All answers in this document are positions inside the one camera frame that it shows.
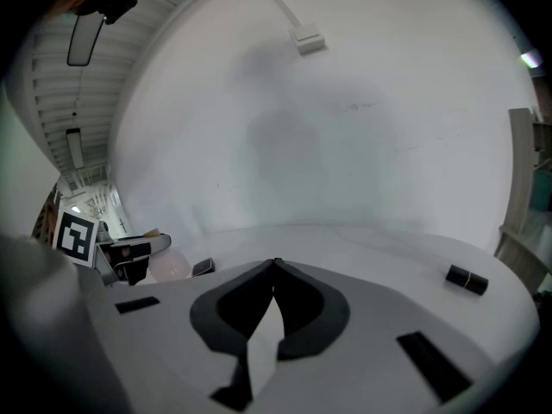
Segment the fluorescent light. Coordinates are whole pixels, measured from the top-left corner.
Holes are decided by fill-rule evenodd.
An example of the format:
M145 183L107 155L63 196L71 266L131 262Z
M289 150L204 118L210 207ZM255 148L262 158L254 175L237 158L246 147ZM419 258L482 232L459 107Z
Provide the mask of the fluorescent light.
M529 52L522 53L521 60L523 60L524 63L531 69L535 69L543 63L541 54L536 49L532 49Z
M68 129L66 139L73 165L76 169L84 167L85 161L83 160L83 148L80 143L80 129Z

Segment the white wall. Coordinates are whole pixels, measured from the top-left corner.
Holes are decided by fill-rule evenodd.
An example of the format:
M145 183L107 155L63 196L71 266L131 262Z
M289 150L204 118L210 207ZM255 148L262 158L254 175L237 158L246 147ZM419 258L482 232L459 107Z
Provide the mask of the white wall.
M111 199L107 198L106 211L102 216L102 221L105 221L110 228L110 235L113 239L135 236L136 233L130 227L128 219L119 204L117 207L113 205Z
M272 0L200 0L129 82L110 164L135 228L382 223L492 252L507 110L536 104L505 28L476 0L284 1L327 51L299 56Z
M0 233L31 235L60 172L23 127L0 88Z

